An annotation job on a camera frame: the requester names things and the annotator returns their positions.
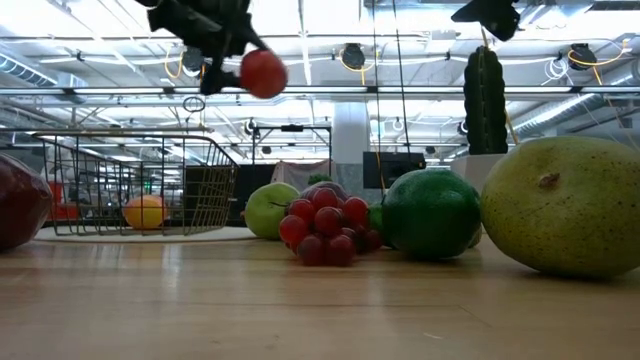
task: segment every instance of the wire basket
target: wire basket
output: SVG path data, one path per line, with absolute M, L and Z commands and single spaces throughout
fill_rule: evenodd
M 33 137 L 42 141 L 56 235 L 191 235 L 227 222 L 238 165 L 207 136 Z

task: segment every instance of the cactus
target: cactus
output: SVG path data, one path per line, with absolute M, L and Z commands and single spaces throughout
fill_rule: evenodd
M 498 56 L 480 46 L 464 69 L 464 108 L 469 154 L 505 154 L 507 116 Z

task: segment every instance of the white mat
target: white mat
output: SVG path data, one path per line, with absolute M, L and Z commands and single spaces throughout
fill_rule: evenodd
M 53 228 L 41 229 L 34 240 L 86 243 L 174 243 L 251 240 L 257 237 L 247 228 L 225 227 L 194 235 L 56 235 Z

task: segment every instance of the green apple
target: green apple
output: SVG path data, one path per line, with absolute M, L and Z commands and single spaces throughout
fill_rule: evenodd
M 280 239 L 278 227 L 284 219 L 285 208 L 298 195 L 296 188 L 285 183 L 271 183 L 254 191 L 244 210 L 249 230 L 263 239 Z

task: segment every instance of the wooden table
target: wooden table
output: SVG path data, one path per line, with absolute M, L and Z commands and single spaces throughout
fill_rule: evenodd
M 0 255 L 0 359 L 640 359 L 640 272 L 542 277 L 486 239 L 305 268 L 278 243 L 31 243 Z

